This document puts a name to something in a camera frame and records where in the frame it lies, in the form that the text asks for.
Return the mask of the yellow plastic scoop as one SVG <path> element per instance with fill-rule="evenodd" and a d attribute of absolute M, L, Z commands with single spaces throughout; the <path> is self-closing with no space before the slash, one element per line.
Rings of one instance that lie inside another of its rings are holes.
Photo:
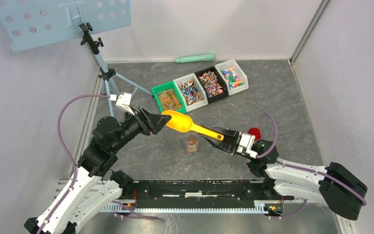
<path fill-rule="evenodd" d="M 223 134 L 217 133 L 213 130 L 195 124 L 192 118 L 188 115 L 182 114 L 174 110 L 165 110 L 162 112 L 162 114 L 171 117 L 170 121 L 167 122 L 166 126 L 178 132 L 187 133 L 189 131 L 194 131 L 219 141 L 223 141 L 224 139 Z"/>

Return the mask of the red jar lid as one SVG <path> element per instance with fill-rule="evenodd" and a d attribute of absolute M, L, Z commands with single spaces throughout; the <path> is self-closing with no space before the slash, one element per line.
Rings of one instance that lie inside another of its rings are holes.
<path fill-rule="evenodd" d="M 253 135 L 255 137 L 255 140 L 260 140 L 262 138 L 261 131 L 259 128 L 250 128 L 248 130 L 248 133 L 250 135 Z"/>

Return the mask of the clear plastic jar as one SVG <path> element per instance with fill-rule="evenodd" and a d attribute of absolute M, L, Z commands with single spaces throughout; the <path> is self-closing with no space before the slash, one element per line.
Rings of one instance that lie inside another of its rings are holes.
<path fill-rule="evenodd" d="M 185 138 L 186 151 L 189 154 L 198 152 L 199 138 L 196 134 L 188 134 Z"/>

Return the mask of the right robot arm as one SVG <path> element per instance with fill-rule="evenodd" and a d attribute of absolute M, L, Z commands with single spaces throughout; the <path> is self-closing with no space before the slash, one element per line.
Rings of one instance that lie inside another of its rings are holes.
<path fill-rule="evenodd" d="M 232 129 L 214 128 L 223 140 L 203 138 L 214 148 L 232 156 L 247 158 L 248 168 L 264 179 L 262 194 L 268 199 L 291 196 L 326 205 L 335 214 L 357 220 L 366 206 L 367 186 L 343 165 L 312 166 L 279 157 L 272 141 L 256 140 L 255 136 Z"/>

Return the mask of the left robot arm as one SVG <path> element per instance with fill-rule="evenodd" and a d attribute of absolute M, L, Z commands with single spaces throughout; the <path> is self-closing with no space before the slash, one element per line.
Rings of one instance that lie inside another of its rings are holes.
<path fill-rule="evenodd" d="M 25 229 L 31 234 L 76 234 L 107 204 L 119 197 L 129 198 L 133 194 L 132 179 L 115 172 L 100 190 L 84 199 L 118 160 L 120 149 L 138 134 L 158 134 L 170 120 L 169 115 L 152 114 L 142 107 L 125 113 L 123 122 L 102 118 L 77 162 L 77 171 L 43 214 L 25 222 Z"/>

